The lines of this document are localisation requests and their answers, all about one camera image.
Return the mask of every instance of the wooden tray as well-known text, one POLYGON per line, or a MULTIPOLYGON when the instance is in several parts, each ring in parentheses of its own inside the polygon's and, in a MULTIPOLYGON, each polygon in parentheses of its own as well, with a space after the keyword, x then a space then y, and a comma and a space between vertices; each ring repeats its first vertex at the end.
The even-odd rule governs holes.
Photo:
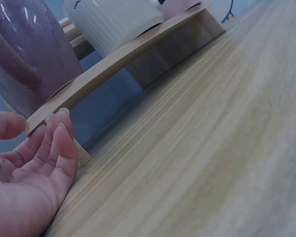
MULTIPOLYGON (((59 23, 79 59, 94 51, 68 18, 59 23)), ((223 32, 223 26, 207 7, 191 8, 129 42, 77 77, 28 118, 25 133, 29 135, 61 107, 72 108, 123 67, 144 88, 223 32)), ((78 146, 79 162, 84 165, 90 156, 78 146)))

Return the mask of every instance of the wooden table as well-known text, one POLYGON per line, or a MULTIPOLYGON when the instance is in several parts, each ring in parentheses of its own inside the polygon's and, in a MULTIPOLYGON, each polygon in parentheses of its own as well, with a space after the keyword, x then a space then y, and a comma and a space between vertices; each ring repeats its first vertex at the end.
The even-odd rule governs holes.
POLYGON ((296 237, 296 0, 267 0, 92 141, 48 233, 296 237))

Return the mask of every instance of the pink object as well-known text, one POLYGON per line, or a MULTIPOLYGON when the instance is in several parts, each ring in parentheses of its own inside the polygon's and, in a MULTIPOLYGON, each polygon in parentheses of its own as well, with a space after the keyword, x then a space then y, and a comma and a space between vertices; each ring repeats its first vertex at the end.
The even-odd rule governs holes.
POLYGON ((161 11, 166 21, 200 3, 201 0, 166 0, 161 7, 161 11))

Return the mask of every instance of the ribbed white mug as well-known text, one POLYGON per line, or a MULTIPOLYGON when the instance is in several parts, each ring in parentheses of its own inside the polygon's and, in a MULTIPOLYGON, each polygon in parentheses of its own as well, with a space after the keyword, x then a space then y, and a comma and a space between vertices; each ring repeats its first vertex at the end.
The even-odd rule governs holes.
POLYGON ((158 0, 63 0, 62 8, 81 34, 106 57, 158 25, 158 0))

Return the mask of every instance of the ceramic cup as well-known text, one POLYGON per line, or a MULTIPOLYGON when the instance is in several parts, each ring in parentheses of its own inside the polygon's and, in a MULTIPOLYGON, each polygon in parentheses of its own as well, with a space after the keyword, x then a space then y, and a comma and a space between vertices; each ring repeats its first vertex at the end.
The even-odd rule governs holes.
POLYGON ((42 0, 0 1, 0 95, 8 104, 28 117, 81 73, 42 0))
POLYGON ((164 20, 167 21, 200 3, 201 0, 166 0, 161 7, 161 11, 164 14, 164 20))
POLYGON ((62 1, 63 12, 102 57, 162 23, 158 5, 149 0, 62 1))

